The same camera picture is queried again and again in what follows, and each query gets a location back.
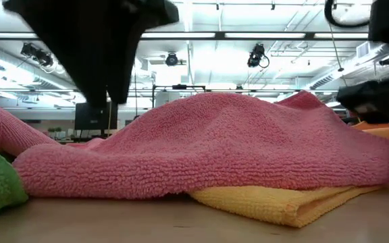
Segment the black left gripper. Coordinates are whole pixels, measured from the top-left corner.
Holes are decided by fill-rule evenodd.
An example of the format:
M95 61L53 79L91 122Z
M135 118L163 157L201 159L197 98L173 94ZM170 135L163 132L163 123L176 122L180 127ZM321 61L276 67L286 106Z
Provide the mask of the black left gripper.
M142 34L179 21L178 8L168 0L5 0L2 6L21 16L39 37L80 35L52 38L47 45L93 107L107 102L101 75L112 40L81 36ZM127 102L139 40L139 36L117 39L111 49L108 93L114 103Z

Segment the orange microfiber towel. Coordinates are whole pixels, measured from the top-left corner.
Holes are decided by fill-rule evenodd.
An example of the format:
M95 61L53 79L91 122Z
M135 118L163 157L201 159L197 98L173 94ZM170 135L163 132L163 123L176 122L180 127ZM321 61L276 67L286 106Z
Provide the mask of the orange microfiber towel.
M386 188L389 188L389 184L323 187L315 190L226 186L206 188L189 195L214 209L277 225L302 228L355 197Z
M366 121L362 121L353 125L353 128L389 140L389 124L369 124Z

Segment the pink microfiber towel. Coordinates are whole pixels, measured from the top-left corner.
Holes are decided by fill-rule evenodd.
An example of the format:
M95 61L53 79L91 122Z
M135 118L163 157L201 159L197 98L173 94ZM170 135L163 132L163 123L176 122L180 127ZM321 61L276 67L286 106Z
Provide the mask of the pink microfiber towel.
M91 150L101 142L102 138L94 138L86 143L62 145L0 108L0 152L15 157L25 153L23 158L37 161L61 161L67 159L72 151Z
M43 197L376 186L389 183L389 140L346 125L308 92L278 103L203 93L152 109L94 145L36 145L14 168L26 192Z

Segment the black monitor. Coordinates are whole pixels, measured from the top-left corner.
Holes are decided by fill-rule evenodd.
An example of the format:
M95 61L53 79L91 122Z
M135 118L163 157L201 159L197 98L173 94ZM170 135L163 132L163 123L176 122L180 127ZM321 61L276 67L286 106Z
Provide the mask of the black monitor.
M118 105L108 102L104 108L94 108L88 103L75 107L75 130L114 130L118 128Z

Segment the rig light bar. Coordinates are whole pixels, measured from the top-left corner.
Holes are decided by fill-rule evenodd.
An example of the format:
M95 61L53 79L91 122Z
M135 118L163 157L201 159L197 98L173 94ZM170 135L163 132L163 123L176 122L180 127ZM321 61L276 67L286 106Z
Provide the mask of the rig light bar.
M142 41L367 41L365 32L146 32ZM31 32L0 32L0 41L38 41Z

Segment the black background rig frame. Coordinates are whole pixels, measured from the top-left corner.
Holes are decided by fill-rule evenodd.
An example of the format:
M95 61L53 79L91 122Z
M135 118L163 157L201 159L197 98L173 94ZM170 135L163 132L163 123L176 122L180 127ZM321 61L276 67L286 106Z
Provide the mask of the black background rig frame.
M185 84L175 84L170 86L158 86L153 85L152 91L151 91L151 102L152 102L152 108L155 107L155 95L160 91L168 91L168 92L179 92L180 93L180 99L184 98L184 95L187 94L195 95L200 92L206 92L205 86L193 86L193 85L185 85Z

